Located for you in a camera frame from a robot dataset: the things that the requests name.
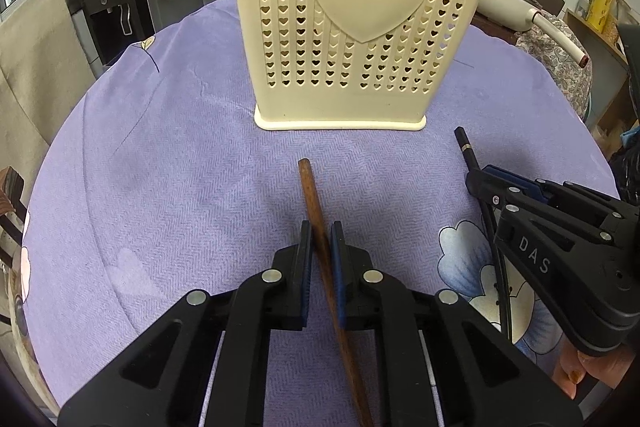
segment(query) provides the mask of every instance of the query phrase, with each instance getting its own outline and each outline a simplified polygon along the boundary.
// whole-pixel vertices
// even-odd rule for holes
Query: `plastic basket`
[[[478,0],[238,0],[268,130],[419,130]]]

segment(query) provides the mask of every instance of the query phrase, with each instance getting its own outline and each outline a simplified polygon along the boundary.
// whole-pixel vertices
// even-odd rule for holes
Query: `metal pin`
[[[262,272],[262,280],[265,282],[278,282],[280,279],[282,279],[280,270],[271,268]]]
[[[453,290],[443,290],[438,294],[438,299],[444,304],[455,304],[458,302],[458,294]]]
[[[382,281],[382,273],[378,270],[367,270],[364,272],[362,278],[370,283],[377,283]]]
[[[191,306],[198,306],[207,300],[207,295],[202,290],[194,290],[187,295],[187,302]]]

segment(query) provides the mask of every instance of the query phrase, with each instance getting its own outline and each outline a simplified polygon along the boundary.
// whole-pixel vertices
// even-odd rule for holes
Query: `hand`
[[[626,375],[635,355],[628,346],[619,346],[604,357],[590,357],[564,339],[552,380],[571,399],[575,398],[577,385],[587,373],[615,389]]]

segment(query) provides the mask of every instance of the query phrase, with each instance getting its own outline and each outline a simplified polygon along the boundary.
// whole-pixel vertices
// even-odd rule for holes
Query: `white pan handle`
[[[589,57],[582,51],[578,46],[576,46],[573,41],[567,37],[564,33],[562,33],[558,28],[552,25],[551,22],[545,19],[545,16],[542,15],[538,10],[533,9],[530,11],[532,22],[540,28],[543,32],[545,32],[549,37],[556,41],[558,46],[560,46],[564,51],[566,51],[569,56],[575,60],[575,62],[581,68],[586,67],[589,62]]]

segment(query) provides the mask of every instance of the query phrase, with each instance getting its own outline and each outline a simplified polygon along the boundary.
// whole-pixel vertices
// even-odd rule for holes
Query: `round table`
[[[298,241],[302,157],[327,222],[340,220],[378,269],[418,291],[450,287],[494,323],[490,251],[453,130],[466,128],[481,166],[616,194],[542,65],[474,27],[419,132],[258,128],[232,0],[144,47],[130,46],[66,120],[30,201],[24,309],[60,405],[189,290],[234,289]],[[516,345],[549,371],[561,331],[509,272]],[[316,264],[308,327],[271,337],[264,425],[356,425]]]

